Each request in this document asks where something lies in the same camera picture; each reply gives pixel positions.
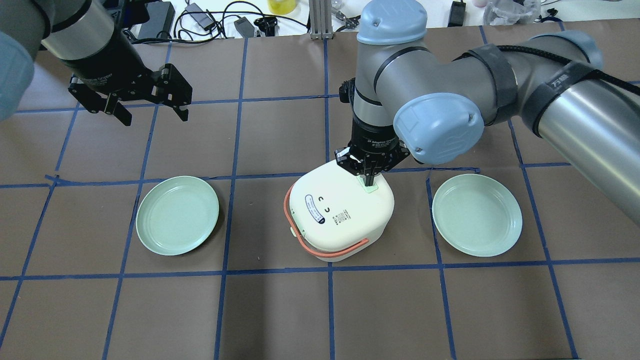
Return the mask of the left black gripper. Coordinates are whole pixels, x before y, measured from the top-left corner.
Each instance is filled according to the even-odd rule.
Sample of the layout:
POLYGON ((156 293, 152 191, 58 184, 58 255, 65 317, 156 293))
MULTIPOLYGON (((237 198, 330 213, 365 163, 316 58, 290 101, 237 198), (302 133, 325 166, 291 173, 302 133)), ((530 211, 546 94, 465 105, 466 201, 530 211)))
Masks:
POLYGON ((151 102, 170 107, 183 122, 189 120, 192 85, 171 63, 151 73, 119 29, 112 31, 109 41, 95 54, 82 59, 64 59, 62 63, 82 81, 71 82, 69 93, 92 114, 103 112, 124 126, 131 126, 133 116, 119 97, 123 101, 146 100, 151 94, 151 102))

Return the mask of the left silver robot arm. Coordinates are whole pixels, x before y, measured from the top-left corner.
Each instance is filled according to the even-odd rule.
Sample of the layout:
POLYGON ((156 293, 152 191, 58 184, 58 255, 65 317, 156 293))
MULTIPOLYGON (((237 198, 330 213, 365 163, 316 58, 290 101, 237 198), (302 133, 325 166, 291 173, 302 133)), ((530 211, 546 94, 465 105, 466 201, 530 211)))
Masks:
POLYGON ((171 108, 185 122, 193 89, 171 63, 153 71, 99 0, 1 2, 1 114, 18 110, 45 48, 71 70, 68 92, 88 112, 130 126, 125 101, 171 108))

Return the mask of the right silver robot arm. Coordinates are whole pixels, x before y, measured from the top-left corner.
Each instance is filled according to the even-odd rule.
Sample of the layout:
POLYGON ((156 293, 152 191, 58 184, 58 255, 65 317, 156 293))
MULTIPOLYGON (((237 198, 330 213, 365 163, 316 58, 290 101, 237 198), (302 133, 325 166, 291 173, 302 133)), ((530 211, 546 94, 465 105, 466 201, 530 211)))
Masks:
POLYGON ((487 126, 519 116, 634 223, 640 216, 639 88, 603 71, 589 34, 563 30, 485 44, 440 63, 415 0, 372 0, 359 19, 354 79, 339 98, 352 133, 334 153, 370 186, 411 156, 436 166, 473 148, 487 126))

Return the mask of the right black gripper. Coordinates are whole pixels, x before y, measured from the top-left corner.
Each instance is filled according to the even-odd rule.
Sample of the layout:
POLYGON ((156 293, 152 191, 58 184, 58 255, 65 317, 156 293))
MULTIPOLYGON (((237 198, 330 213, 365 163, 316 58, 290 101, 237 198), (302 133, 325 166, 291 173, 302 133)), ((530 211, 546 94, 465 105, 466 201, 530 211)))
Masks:
POLYGON ((377 175, 393 169, 409 155, 392 125, 371 125, 354 117, 349 146, 334 151, 334 162, 354 176, 365 176, 365 187, 371 187, 377 175))

